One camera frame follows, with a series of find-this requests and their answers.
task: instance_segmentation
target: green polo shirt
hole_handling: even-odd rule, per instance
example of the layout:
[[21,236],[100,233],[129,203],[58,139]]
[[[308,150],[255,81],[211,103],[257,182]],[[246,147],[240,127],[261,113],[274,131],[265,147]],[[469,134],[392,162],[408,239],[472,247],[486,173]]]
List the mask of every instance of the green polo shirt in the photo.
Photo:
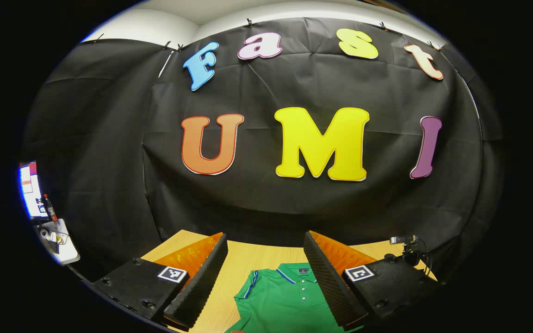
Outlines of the green polo shirt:
[[252,271],[234,299],[240,320],[226,333],[345,333],[307,263]]

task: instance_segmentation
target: orange letter u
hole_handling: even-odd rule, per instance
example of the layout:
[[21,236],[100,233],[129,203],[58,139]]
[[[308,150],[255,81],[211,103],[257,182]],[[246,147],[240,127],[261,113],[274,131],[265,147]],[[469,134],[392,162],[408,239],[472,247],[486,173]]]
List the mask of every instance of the orange letter u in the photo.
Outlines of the orange letter u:
[[244,122],[241,114],[222,114],[217,123],[222,126],[222,141],[216,158],[207,159],[201,154],[203,129],[209,124],[207,117],[190,117],[182,120],[182,162],[193,173],[219,175],[233,163],[236,155],[237,126]]

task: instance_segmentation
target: desk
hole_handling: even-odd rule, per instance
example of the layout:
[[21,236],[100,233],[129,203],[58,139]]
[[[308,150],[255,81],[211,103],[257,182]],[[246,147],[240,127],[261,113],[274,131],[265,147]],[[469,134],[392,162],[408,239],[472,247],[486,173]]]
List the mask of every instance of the desk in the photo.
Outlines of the desk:
[[[207,236],[180,230],[155,249],[142,256],[142,259],[155,261],[186,245],[200,241]],[[391,245],[390,241],[351,246],[375,259],[383,259],[387,253],[402,254],[402,244]],[[270,247],[240,243],[228,240],[228,256],[209,295],[207,304],[189,333],[224,333],[240,319],[233,296],[246,282],[252,270],[275,270],[281,263],[307,263],[303,248]],[[423,269],[425,264],[416,266]],[[183,332],[174,327],[174,331]]]

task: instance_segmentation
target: clip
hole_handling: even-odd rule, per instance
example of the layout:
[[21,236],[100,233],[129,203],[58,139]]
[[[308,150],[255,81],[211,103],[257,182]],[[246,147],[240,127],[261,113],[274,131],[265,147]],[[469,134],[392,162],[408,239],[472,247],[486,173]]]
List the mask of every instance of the clip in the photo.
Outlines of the clip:
[[97,41],[100,39],[100,37],[96,38],[96,40],[94,40],[92,44],[94,44],[95,42],[97,42]]

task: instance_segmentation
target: screen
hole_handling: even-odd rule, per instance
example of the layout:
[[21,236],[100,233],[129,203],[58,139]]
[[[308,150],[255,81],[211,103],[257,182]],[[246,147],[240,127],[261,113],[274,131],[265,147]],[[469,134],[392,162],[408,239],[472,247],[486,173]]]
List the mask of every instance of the screen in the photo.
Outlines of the screen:
[[19,167],[19,183],[24,196],[24,205],[30,217],[48,217],[40,186],[38,186],[38,176],[36,175],[36,162],[22,164]]

